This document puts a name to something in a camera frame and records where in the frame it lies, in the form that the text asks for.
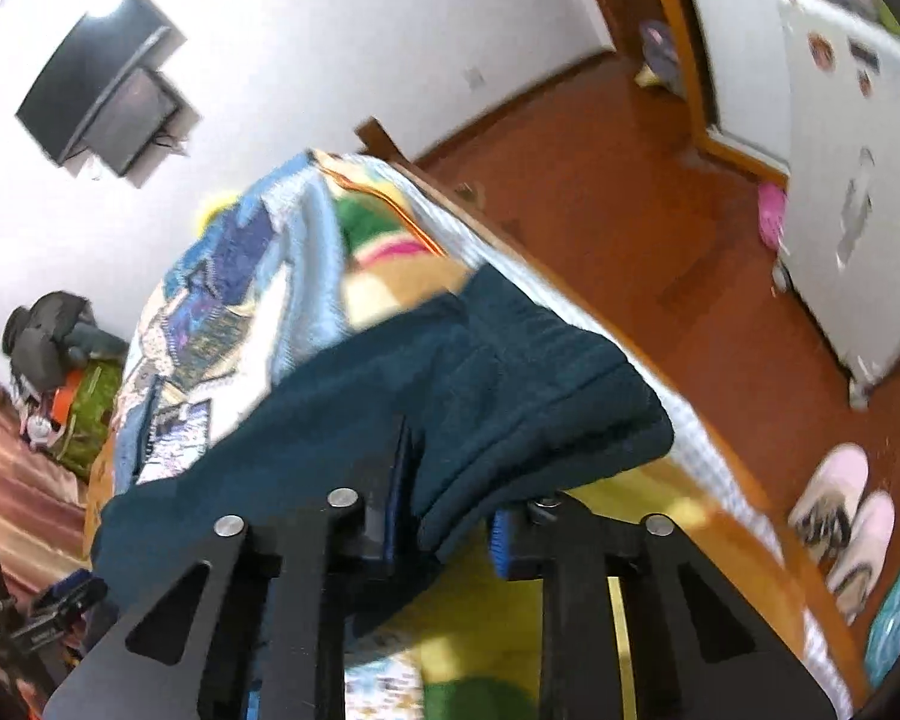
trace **black metal bracket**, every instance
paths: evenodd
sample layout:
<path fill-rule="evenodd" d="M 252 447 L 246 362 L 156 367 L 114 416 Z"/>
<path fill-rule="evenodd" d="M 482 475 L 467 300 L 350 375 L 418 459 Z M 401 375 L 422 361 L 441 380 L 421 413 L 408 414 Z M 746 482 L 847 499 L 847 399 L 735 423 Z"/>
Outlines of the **black metal bracket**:
<path fill-rule="evenodd" d="M 122 615 L 60 685 L 46 720 L 343 720 L 343 624 L 367 583 L 413 555 L 402 520 L 408 433 L 347 486 L 257 526 L 224 514 L 178 570 Z"/>
<path fill-rule="evenodd" d="M 29 683 L 39 700 L 56 690 L 68 673 L 56 642 L 104 593 L 102 581 L 90 580 L 27 618 L 7 589 L 0 565 L 0 668 L 7 672 L 14 692 L 16 680 Z"/>
<path fill-rule="evenodd" d="M 607 577 L 626 608 L 641 720 L 832 720 L 826 694 L 674 522 L 598 517 L 562 493 L 496 514 L 509 580 L 543 579 L 540 717 L 623 717 Z"/>

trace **bed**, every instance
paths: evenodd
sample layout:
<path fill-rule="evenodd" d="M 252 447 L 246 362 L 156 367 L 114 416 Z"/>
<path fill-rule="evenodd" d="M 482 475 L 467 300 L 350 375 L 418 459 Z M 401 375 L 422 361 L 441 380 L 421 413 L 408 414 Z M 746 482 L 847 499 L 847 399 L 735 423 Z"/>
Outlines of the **bed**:
<path fill-rule="evenodd" d="M 573 494 L 597 514 L 630 521 L 639 521 L 650 512 L 669 514 L 803 660 L 836 707 L 838 717 L 850 717 L 868 693 L 862 659 L 816 567 L 796 537 L 768 514 L 766 495 L 741 461 L 634 343 L 509 240 L 478 208 L 418 170 L 379 122 L 371 119 L 357 134 L 365 144 L 364 153 L 332 158 L 334 169 L 344 178 L 351 169 L 357 174 L 384 176 L 409 204 L 410 223 L 422 231 L 422 240 L 431 241 L 435 250 L 468 269 L 485 263 L 494 266 L 564 322 L 615 341 L 656 392 L 674 426 L 669 456 L 578 488 Z M 148 308 L 145 314 L 155 311 Z M 132 375 L 132 367 L 131 361 L 125 375 Z M 94 467 L 88 497 L 88 544 L 103 504 L 114 491 L 125 490 L 113 451 L 114 442 L 108 442 Z M 611 595 L 615 603 L 622 603 L 612 586 Z M 473 625 L 476 610 L 482 619 L 495 622 L 477 630 Z M 626 661 L 625 632 L 618 630 L 617 635 Z M 353 716 L 419 717 L 438 693 L 431 689 L 425 702 L 426 688 L 472 685 L 474 680 L 497 680 L 515 686 L 524 697 L 535 696 L 538 649 L 538 589 L 527 583 L 495 581 L 485 547 L 471 539 L 433 586 L 391 620 L 386 630 L 372 637 L 370 645 L 350 654 L 348 698 L 353 694 L 356 703 L 348 702 L 348 713 L 352 709 Z M 380 683 L 392 688 L 391 695 L 381 699 L 381 691 L 375 689 Z M 634 716 L 626 677 L 624 684 L 629 715 Z M 452 704 L 450 699 L 443 701 L 444 712 Z"/>

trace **wooden baseboard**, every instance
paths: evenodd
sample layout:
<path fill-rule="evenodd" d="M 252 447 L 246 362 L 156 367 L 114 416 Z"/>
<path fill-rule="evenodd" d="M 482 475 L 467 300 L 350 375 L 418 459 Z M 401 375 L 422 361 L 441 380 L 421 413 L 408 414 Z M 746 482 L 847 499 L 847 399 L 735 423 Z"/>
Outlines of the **wooden baseboard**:
<path fill-rule="evenodd" d="M 504 100 L 500 105 L 497 105 L 497 107 L 468 122 L 450 136 L 435 143 L 434 146 L 430 146 L 430 148 L 420 154 L 413 163 L 419 165 L 424 170 L 429 169 L 429 167 L 432 167 L 432 165 L 453 153 L 453 151 L 456 151 L 457 148 L 463 146 L 467 141 L 486 132 L 487 129 L 493 127 L 500 119 L 504 119 L 506 116 L 509 116 L 509 114 L 514 113 L 515 110 L 522 108 L 530 101 L 553 89 L 554 86 L 562 84 L 569 79 L 573 79 L 574 76 L 578 76 L 584 71 L 615 59 L 615 57 L 616 55 L 614 52 L 603 49 L 592 55 L 578 59 L 576 62 L 571 62 L 562 69 L 557 70 L 552 76 L 547 76 L 546 79 L 543 79 L 542 81 L 533 84 L 533 86 L 527 87 L 522 92 L 518 92 L 513 97 Z"/>
<path fill-rule="evenodd" d="M 721 143 L 713 138 L 708 130 L 705 130 L 701 135 L 694 132 L 693 141 L 700 151 L 714 159 L 726 162 L 727 165 L 736 167 L 737 170 L 742 170 L 755 178 L 759 178 L 761 181 L 769 181 L 779 186 L 780 189 L 787 188 L 787 182 L 790 180 L 787 173 L 768 165 L 766 162 L 761 162 L 756 157 L 750 156 L 746 151 L 740 151 L 733 146 L 727 146 L 726 143 Z"/>

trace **pink bag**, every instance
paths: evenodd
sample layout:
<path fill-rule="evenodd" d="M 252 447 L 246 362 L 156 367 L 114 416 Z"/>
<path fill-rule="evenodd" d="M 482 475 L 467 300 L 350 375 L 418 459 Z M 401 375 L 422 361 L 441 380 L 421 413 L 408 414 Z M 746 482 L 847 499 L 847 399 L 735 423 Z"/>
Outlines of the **pink bag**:
<path fill-rule="evenodd" d="M 765 181 L 757 189 L 757 208 L 760 212 L 760 240 L 770 251 L 776 251 L 783 231 L 783 213 L 787 208 L 786 191 Z"/>

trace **metal bolt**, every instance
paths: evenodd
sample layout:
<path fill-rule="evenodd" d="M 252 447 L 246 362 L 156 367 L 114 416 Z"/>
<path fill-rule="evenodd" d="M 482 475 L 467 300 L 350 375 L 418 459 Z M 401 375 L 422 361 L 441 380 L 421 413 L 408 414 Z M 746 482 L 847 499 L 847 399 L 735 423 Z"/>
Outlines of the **metal bolt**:
<path fill-rule="evenodd" d="M 331 490 L 327 495 L 327 503 L 334 509 L 346 509 L 348 506 L 353 506 L 359 499 L 360 495 L 357 495 L 357 490 L 350 488 L 337 488 Z"/>
<path fill-rule="evenodd" d="M 225 517 L 221 517 L 213 524 L 213 532 L 217 534 L 217 536 L 223 536 L 226 538 L 227 536 L 236 536 L 237 533 L 240 533 L 244 529 L 244 521 L 237 517 L 236 514 L 226 514 Z"/>
<path fill-rule="evenodd" d="M 674 522 L 666 514 L 651 514 L 645 524 L 654 536 L 669 536 L 674 531 Z"/>

